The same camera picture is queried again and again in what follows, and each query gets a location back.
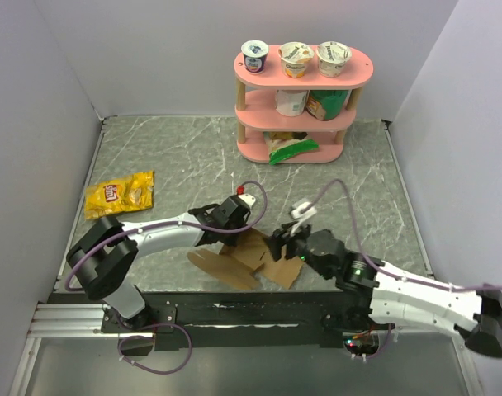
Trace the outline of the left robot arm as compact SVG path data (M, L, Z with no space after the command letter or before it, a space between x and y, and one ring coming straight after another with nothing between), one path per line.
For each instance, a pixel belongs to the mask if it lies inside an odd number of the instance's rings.
M71 247L66 261L71 272L65 288L75 278L91 301L103 301L133 332L155 321L138 288L127 274L138 258L173 248L195 248L223 243L234 246L256 198L240 193L221 204L191 209L177 217L141 223L119 221L110 215L100 218Z

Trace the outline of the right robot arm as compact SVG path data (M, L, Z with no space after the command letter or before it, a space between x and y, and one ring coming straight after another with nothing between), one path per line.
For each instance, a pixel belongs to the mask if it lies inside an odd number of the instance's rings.
M309 225L293 231L285 224L264 238L272 259L300 258L336 287L359 300L348 321L364 329L393 324L457 334L477 354L502 359L502 291L492 285L474 290L430 280L389 262L345 247L328 229Z

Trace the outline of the brown cardboard paper box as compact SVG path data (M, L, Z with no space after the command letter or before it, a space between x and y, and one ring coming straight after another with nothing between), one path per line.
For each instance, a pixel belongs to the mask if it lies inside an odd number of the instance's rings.
M234 289L249 291L260 286L262 276L284 290L289 290L305 263L298 257L274 261L263 238L256 229L240 234L237 246L223 246L218 253L198 249L187 259L194 266Z

